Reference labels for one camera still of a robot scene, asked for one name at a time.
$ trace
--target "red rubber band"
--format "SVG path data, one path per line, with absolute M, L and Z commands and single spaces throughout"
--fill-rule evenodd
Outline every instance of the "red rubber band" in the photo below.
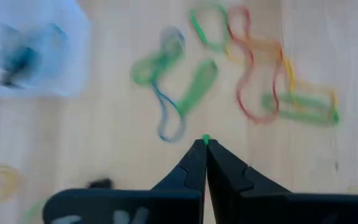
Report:
M 238 38 L 231 29 L 230 21 L 234 17 L 234 15 L 238 14 L 238 13 L 242 14 L 246 19 L 246 25 L 244 27 L 244 30 L 246 32 L 246 39 L 249 39 L 249 40 L 252 39 L 251 34 L 250 34 L 251 20 L 250 20 L 250 13 L 249 13 L 248 8 L 246 8 L 244 6 L 230 8 L 230 10 L 228 11 L 228 23 L 227 23 L 227 28 L 229 30 L 229 34 L 230 34 L 231 38 L 233 39 L 233 41 L 235 43 L 239 44 L 242 47 L 243 51 L 245 53 L 247 53 L 250 58 L 249 68 L 246 70 L 244 75 L 240 78 L 240 80 L 237 83 L 237 88 L 236 88 L 237 102 L 240 106 L 240 109 L 245 114 L 245 116 L 248 117 L 250 120 L 252 120 L 254 123 L 271 123 L 272 121 L 274 121 L 277 118 L 279 110 L 280 110 L 280 103 L 278 102 L 278 96 L 277 96 L 277 92 L 276 92 L 276 83 L 277 83 L 277 77 L 280 74 L 281 64 L 283 63 L 282 49 L 280 48 L 279 59 L 276 62 L 274 76 L 273 76 L 273 83 L 272 83 L 272 91 L 273 91 L 273 97 L 274 97 L 274 102 L 275 102 L 275 110 L 273 111 L 272 114 L 269 114 L 267 116 L 257 117 L 255 115 L 253 115 L 248 109 L 245 108 L 245 106 L 243 105 L 242 100 L 241 100 L 242 91 L 248 85 L 249 81 L 252 78 L 252 75 L 253 75 L 253 72 L 255 69 L 255 60 L 254 60 L 254 54 L 252 53 L 252 48 L 251 48 L 252 46 L 250 46 L 247 41 L 244 41 L 244 38 Z

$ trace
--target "black object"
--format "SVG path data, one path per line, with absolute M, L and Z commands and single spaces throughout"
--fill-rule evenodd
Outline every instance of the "black object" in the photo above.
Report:
M 81 221 L 74 222 L 76 224 L 116 224 L 113 222 L 115 212 L 127 212 L 134 217 L 145 208 L 147 223 L 202 223 L 205 178 L 206 146 L 196 141 L 171 173 L 152 190 L 65 190 L 46 203 L 44 223 L 78 215 Z
M 152 190 L 78 189 L 56 194 L 45 205 L 44 222 L 78 215 L 81 221 L 75 223 L 117 224 L 112 218 L 115 211 L 136 217 L 139 208 L 146 208 L 146 219 L 134 223 L 200 224 L 206 167 L 217 224 L 358 223 L 358 196 L 293 194 L 216 140 L 208 145 L 195 141 Z
M 109 178 L 103 178 L 100 180 L 95 180 L 88 184 L 88 189 L 113 189 L 113 181 Z

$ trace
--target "wooden surface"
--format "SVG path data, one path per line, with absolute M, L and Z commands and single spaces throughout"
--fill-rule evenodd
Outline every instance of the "wooden surface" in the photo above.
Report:
M 22 175 L 18 193 L 0 203 L 0 223 L 18 223 L 34 202 L 98 177 L 112 178 L 119 189 L 149 189 L 205 133 L 292 191 L 358 194 L 358 1 L 241 1 L 251 11 L 253 33 L 282 41 L 300 77 L 337 88 L 341 122 L 335 128 L 246 120 L 234 100 L 243 68 L 201 45 L 188 22 L 188 11 L 198 2 L 80 2 L 93 23 L 88 88 L 77 98 L 0 100 L 0 164 Z M 219 30 L 219 17 L 205 18 L 206 29 Z M 181 97 L 206 57 L 214 58 L 221 71 L 177 144 L 159 140 L 158 101 L 129 76 L 135 60 L 158 48 L 159 33 L 168 26 L 184 33 L 186 59 L 162 81 L 163 90 Z M 260 94 L 269 89 L 272 69 L 269 63 L 258 65 L 244 93 L 255 112 L 262 112 Z M 280 91 L 286 91 L 284 83 L 282 75 Z M 204 220 L 214 223 L 209 195 Z

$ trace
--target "clear plastic bag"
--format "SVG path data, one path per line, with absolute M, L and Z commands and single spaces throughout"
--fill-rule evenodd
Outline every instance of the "clear plastic bag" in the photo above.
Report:
M 0 0 L 0 96 L 75 95 L 90 23 L 74 0 Z

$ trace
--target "green tip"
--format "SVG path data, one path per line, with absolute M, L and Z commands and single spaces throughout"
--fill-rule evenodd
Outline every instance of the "green tip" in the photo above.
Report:
M 209 143 L 209 134 L 204 134 L 203 139 L 204 139 L 204 144 L 207 146 Z
M 337 110 L 335 110 L 335 112 L 334 112 L 334 123 L 335 124 L 339 123 L 339 113 Z

